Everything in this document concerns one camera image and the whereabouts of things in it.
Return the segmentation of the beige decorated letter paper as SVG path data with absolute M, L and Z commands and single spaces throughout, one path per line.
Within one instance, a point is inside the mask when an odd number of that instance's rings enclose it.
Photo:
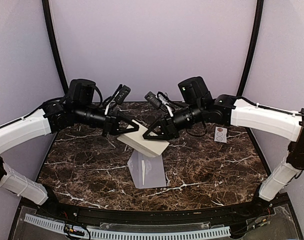
M 141 170 L 142 170 L 142 185 L 145 185 L 145 174 L 146 174 L 146 165 L 145 165 L 145 161 L 142 160 L 141 161 Z

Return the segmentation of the grey envelope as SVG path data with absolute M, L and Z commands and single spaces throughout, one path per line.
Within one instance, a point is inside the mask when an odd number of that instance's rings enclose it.
M 145 161 L 145 183 L 142 185 L 142 160 Z M 127 162 L 133 183 L 137 189 L 163 188 L 167 186 L 162 155 L 147 157 L 134 150 Z

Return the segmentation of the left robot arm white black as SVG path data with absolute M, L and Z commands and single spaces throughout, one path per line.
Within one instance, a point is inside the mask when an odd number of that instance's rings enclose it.
M 62 206 L 49 187 L 30 180 L 6 164 L 1 154 L 31 139 L 58 133 L 75 124 L 102 130 L 102 136 L 118 136 L 137 132 L 139 125 L 123 113 L 110 107 L 121 105 L 131 89 L 119 85 L 106 100 L 93 103 L 95 93 L 100 93 L 96 83 L 88 79 L 73 79 L 67 93 L 45 101 L 29 114 L 0 126 L 0 188 L 26 198 L 52 218 L 59 218 Z

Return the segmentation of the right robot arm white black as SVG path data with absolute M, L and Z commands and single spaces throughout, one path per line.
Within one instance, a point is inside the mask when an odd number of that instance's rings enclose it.
M 177 139 L 179 132 L 197 123 L 251 128 L 284 137 L 290 143 L 287 156 L 260 185 L 257 197 L 247 205 L 247 213 L 258 217 L 267 203 L 296 175 L 304 171 L 304 108 L 290 111 L 254 103 L 243 96 L 222 94 L 212 98 L 202 77 L 178 84 L 185 108 L 164 115 L 142 135 L 145 140 Z

